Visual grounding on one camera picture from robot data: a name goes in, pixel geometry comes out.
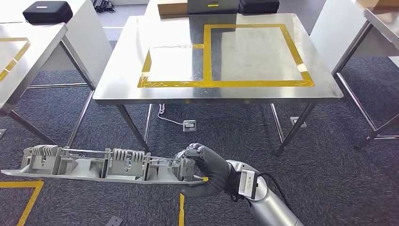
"gray carpet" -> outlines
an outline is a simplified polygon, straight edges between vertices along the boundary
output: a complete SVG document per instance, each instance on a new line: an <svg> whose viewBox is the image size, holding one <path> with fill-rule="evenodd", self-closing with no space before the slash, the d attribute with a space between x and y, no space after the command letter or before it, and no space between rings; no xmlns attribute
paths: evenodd
<svg viewBox="0 0 399 226"><path fill-rule="evenodd" d="M282 1L281 10L298 13L294 1ZM315 1L305 1L311 5ZM308 31L312 24L306 24ZM399 112L399 69L387 58L353 59L343 76L376 123L381 125ZM40 73L34 84L80 81L74 71ZM16 111L56 142L66 144L88 88L29 90ZM276 105L285 134L290 116L304 105ZM147 105L128 106L144 132ZM269 105L166 105L165 117L196 119L198 131L153 115L149 147L153 155L171 157L191 142L201 142L226 159L247 162L275 176L295 214L307 226L395 226L399 224L398 142L373 142L362 152L353 149L369 132L354 103L345 97L334 104L318 105L281 157L274 155L278 136ZM0 140L0 168L17 169L22 150L42 142L9 118L0 118L7 129ZM73 148L106 147L138 149L140 145L113 106L89 107ZM0 181L26 180L0 175ZM276 191L271 181L271 189ZM0 188L0 225L15 225L32 189ZM233 203L225 194L185 200L185 225L253 226L247 204ZM112 215L122 225L178 225L179 193L174 186L137 186L88 181L45 180L27 219L29 226L105 225Z"/></svg>
<svg viewBox="0 0 399 226"><path fill-rule="evenodd" d="M116 13L97 13L108 40L118 40L122 29L129 16L142 16L147 5L121 5L115 6Z"/></svg>

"stainless steel table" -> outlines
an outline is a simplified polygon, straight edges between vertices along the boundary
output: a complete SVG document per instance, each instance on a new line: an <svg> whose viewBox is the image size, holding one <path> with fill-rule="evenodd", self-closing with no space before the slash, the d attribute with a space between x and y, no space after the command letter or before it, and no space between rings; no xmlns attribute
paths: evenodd
<svg viewBox="0 0 399 226"><path fill-rule="evenodd" d="M67 28L64 23L41 26L33 26L27 23L0 24L0 116L10 116L48 144L55 144L51 138L31 125L12 109L17 104L20 96L28 88L39 89L75 86L75 84L68 84L68 86L29 87L54 49L60 45L87 83L84 85L89 86L92 90L68 141L68 146L70 146L90 103L95 87L88 78L83 63L65 37L66 32Z"/></svg>
<svg viewBox="0 0 399 226"><path fill-rule="evenodd" d="M93 99L117 105L140 144L124 105L270 103L282 153L315 104L343 97L295 14L130 17ZM307 103L284 138L273 103Z"/></svg>
<svg viewBox="0 0 399 226"><path fill-rule="evenodd" d="M374 124L373 120L370 118L367 111L364 109L356 95L353 93L349 84L341 75L343 67L345 67L350 58L356 53L362 42L365 40L365 38L373 28L376 28L387 39L387 41L391 43L392 49L396 48L394 53L396 53L395 56L398 55L397 50L399 49L399 11L378 11L377 9L366 9L364 11L364 17L367 19L367 21L364 23L357 37L346 50L345 54L342 56L337 67L333 70L333 75L341 81L341 83L355 102L356 106L365 117L370 128L372 129L372 131L364 139L362 139L358 144L355 145L357 148L364 147L371 140L399 139L399 135L383 134L387 129L399 124L399 114L378 128Z"/></svg>

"metal frame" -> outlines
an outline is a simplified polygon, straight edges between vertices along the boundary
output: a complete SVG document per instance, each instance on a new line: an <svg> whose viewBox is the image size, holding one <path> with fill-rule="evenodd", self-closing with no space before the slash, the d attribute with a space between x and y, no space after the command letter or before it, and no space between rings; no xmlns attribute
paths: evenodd
<svg viewBox="0 0 399 226"><path fill-rule="evenodd" d="M370 126L372 132L370 132L367 137L363 138L359 143L355 145L356 148L363 148L365 145L367 145L371 140L396 140L399 139L399 135L381 135L384 131L387 129L391 128L394 125L399 124L399 114L393 117L391 120L386 122L384 125L381 127L377 127L373 120L370 118L356 95L353 93L352 89L350 88L349 84L345 81L343 78L341 71L345 67L345 65L348 63L350 58L353 56L353 54L356 52L364 38L367 36L367 34L370 32L370 30L373 28L373 25L369 22L366 21L361 28L360 32L358 35L355 37L353 42L350 44L344 55L341 57L340 61L338 62L337 66L333 70L333 76L335 78L338 78L339 81L342 83L342 85L345 87L346 91L349 93L351 96L352 100L354 101L355 105L358 107L364 118L366 119L368 125Z"/></svg>
<svg viewBox="0 0 399 226"><path fill-rule="evenodd" d="M276 128L277 132L279 134L279 140L281 142L281 145L277 151L277 155L281 155L285 151L285 147L291 142L292 138L295 136L295 134L298 132L298 130L301 128L302 124L305 122L306 118L310 115L311 111L313 108L316 106L316 104L308 104L304 111L302 112L301 116L299 116L298 120L296 123L293 125L291 128L290 132L288 135L284 138L283 130L280 125L279 118L277 116L276 108L274 104L270 104L271 107L271 112L273 114L274 122L276 123ZM149 152L150 149L148 148L148 136L150 134L150 126L151 126L151 115L152 115L152 104L150 104L148 108L148 115L147 115L147 122L145 125L145 132L144 132L144 137L140 134L138 131L136 125L134 124L132 118L130 117L128 111L126 110L124 105L116 105L118 108L120 114L122 117L125 119L126 123L132 130L133 134L135 135L136 139L140 143L140 145L144 148L145 152Z"/></svg>
<svg viewBox="0 0 399 226"><path fill-rule="evenodd" d="M85 87L88 86L91 90L82 111L80 112L80 115L78 117L78 120L72 130L71 136L69 137L67 147L70 147L76 137L76 134L78 133L79 127L83 121L83 118L86 114L86 111L88 109L88 106L90 105L90 101L93 97L94 90L96 89L96 86L94 83L91 81L90 77L88 76L87 69L84 67L81 59L79 58L78 54L75 52L73 49L73 46L69 42L66 36L64 36L59 45L62 47L72 64L75 66L76 70L79 72L79 74L82 76L83 80L86 83L74 83L74 84L51 84L51 85L34 85L34 86L29 86L27 89L48 89L48 88L68 88L68 87ZM16 122L18 122L20 125L22 125L25 129L33 133L34 135L38 136L40 139L43 141L47 142L49 145L55 145L55 141L49 138L47 135L45 135L42 131L40 131L38 128L30 124L27 120L22 118L20 115L18 115L16 112L11 111L8 114L12 119L14 119Z"/></svg>
<svg viewBox="0 0 399 226"><path fill-rule="evenodd" d="M316 104L314 104L314 103L308 104L305 107L305 109L303 110L302 114L299 116L296 123L293 125L293 127L289 131L288 135L286 137L284 137L283 130L281 128L280 121L277 116L276 108L274 107L274 104L270 104L271 112L272 112L272 115L274 118L274 122L276 123L277 132L279 134L279 139L281 142L281 145L280 145L279 149L277 150L277 155L281 155L284 153L286 146L291 142L292 138L294 138L295 134L301 128L302 124L305 122L307 117L311 114L311 112L315 106L316 106Z"/></svg>

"white label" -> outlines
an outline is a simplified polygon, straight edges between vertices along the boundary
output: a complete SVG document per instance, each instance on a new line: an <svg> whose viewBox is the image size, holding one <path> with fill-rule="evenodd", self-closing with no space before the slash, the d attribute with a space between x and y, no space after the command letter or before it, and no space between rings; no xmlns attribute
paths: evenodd
<svg viewBox="0 0 399 226"><path fill-rule="evenodd" d="M254 184L254 177L255 177L255 172L248 170L247 179L245 180L245 189L244 189L244 194L246 197L251 197L252 195L252 186Z"/></svg>

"black bag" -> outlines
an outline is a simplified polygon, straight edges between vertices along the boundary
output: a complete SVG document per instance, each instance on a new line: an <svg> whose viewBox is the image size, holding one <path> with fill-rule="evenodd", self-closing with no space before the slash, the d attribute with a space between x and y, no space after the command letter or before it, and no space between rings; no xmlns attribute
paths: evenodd
<svg viewBox="0 0 399 226"><path fill-rule="evenodd" d="M109 13L116 12L116 9L113 6L113 4L108 0L92 0L92 1L93 1L93 7L97 13L102 13L105 11Z"/></svg>
<svg viewBox="0 0 399 226"><path fill-rule="evenodd" d="M239 0L238 12L241 14L277 13L279 0Z"/></svg>
<svg viewBox="0 0 399 226"><path fill-rule="evenodd" d="M67 23L73 16L66 1L37 1L22 14L30 24Z"/></svg>

